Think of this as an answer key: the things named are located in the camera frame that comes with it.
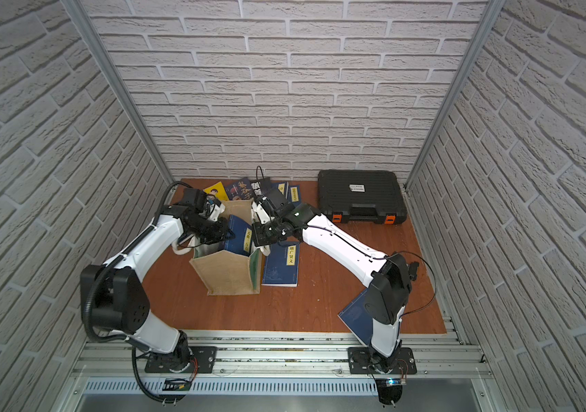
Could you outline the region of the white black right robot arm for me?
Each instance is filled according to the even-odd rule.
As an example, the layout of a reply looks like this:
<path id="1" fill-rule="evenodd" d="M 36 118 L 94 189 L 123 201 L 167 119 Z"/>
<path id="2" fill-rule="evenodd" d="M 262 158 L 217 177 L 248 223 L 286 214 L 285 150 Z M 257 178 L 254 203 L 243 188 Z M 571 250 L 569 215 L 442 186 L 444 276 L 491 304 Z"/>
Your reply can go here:
<path id="1" fill-rule="evenodd" d="M 315 207 L 293 204 L 277 188 L 252 204 L 253 240 L 260 249 L 294 237 L 339 262 L 366 288 L 365 309 L 372 319 L 368 346 L 376 360 L 390 360 L 400 345 L 399 330 L 416 271 L 399 253 L 379 252 L 338 228 Z"/>

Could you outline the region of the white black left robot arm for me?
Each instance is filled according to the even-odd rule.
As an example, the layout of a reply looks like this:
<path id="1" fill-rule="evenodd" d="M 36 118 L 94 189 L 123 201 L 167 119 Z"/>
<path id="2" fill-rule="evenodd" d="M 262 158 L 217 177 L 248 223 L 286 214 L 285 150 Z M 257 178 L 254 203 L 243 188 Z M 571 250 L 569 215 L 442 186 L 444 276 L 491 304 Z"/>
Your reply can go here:
<path id="1" fill-rule="evenodd" d="M 223 203 L 214 195 L 186 187 L 183 198 L 166 204 L 165 193 L 147 227 L 103 264 L 80 274 L 81 320 L 87 337 L 98 343 L 125 341 L 143 352 L 170 355 L 184 346 L 183 333 L 152 313 L 143 287 L 147 272 L 172 245 L 197 238 L 214 245 L 234 237 Z"/>

